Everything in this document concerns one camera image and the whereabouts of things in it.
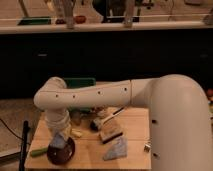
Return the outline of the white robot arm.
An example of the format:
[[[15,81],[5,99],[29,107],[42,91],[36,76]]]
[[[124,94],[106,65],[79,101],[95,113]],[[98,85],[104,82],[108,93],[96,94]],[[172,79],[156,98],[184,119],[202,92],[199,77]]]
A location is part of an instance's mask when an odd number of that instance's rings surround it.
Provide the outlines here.
[[[36,92],[34,104],[52,116],[68,107],[146,108],[152,171],[213,171],[208,100],[188,76],[172,74],[74,89],[52,77]]]

